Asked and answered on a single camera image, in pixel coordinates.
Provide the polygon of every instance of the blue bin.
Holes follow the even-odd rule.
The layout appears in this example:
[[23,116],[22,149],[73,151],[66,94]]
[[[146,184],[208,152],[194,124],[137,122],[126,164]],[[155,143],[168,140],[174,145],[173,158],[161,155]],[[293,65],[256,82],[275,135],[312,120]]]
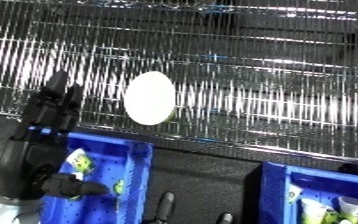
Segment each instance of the blue bin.
[[[109,195],[84,196],[81,200],[44,197],[42,224],[139,224],[142,220],[152,145],[123,139],[71,133],[69,151],[83,148],[95,164],[86,181],[103,183]],[[68,164],[61,171],[75,172]],[[116,195],[113,186],[124,181],[124,191]]]
[[[293,203],[289,202],[290,184],[303,189]],[[340,196],[358,198],[358,176],[265,163],[259,224],[300,223],[302,198],[314,199],[339,211]]]

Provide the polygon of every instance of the wire rack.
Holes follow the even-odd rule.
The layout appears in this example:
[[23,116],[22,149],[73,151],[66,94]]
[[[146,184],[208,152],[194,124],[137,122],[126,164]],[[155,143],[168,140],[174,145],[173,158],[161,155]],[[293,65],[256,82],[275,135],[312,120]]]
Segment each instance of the wire rack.
[[[358,0],[0,1],[0,114],[58,69],[83,125],[358,159]],[[153,127],[122,102],[151,70],[177,89]]]

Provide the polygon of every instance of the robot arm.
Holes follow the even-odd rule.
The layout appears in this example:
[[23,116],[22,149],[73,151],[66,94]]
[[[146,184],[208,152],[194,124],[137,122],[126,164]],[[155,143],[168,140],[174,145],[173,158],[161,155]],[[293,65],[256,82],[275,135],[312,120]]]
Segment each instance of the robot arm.
[[44,195],[72,198],[109,193],[102,184],[58,173],[82,101],[82,88],[76,84],[65,93],[67,79],[68,74],[59,71],[31,96],[7,141],[0,163],[0,224],[38,223]]

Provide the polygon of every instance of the white ball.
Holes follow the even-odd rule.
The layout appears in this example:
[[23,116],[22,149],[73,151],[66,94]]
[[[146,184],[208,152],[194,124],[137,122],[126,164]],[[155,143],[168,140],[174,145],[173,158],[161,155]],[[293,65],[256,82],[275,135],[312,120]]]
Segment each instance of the white ball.
[[124,106],[129,117],[143,125],[167,120],[175,109],[175,86],[161,72],[147,72],[129,83]]

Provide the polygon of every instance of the small cup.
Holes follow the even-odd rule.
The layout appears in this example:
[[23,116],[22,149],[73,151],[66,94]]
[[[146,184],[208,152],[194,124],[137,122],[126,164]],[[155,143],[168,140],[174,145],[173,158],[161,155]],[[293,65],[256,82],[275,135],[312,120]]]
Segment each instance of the small cup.
[[302,201],[302,224],[322,224],[327,207],[318,201],[304,198]]
[[353,224],[358,224],[358,199],[351,197],[339,197],[341,215]]
[[72,152],[66,159],[78,172],[85,175],[90,174],[94,169],[95,165],[92,160],[86,155],[84,149],[79,148]]

